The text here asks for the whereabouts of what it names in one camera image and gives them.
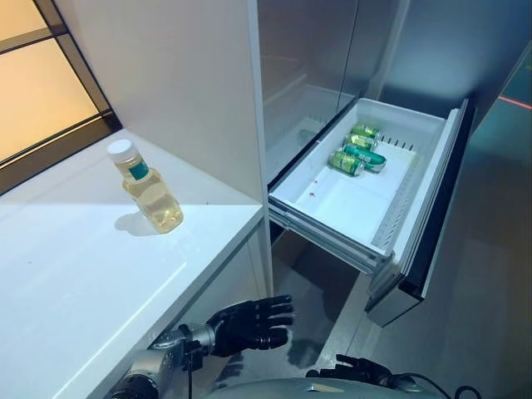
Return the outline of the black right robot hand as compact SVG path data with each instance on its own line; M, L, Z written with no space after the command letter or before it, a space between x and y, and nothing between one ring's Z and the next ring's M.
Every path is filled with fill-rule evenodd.
M337 354L336 361L334 368L311 369L306 373L306 377L340 379L385 386L392 376L392 372L387 367L366 358Z

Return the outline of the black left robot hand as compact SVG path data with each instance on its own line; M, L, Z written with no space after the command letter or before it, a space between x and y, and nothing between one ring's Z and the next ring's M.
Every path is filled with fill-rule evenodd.
M219 310L206 324L214 333L210 354L216 357L282 347L293 324L293 299L279 295L236 303Z

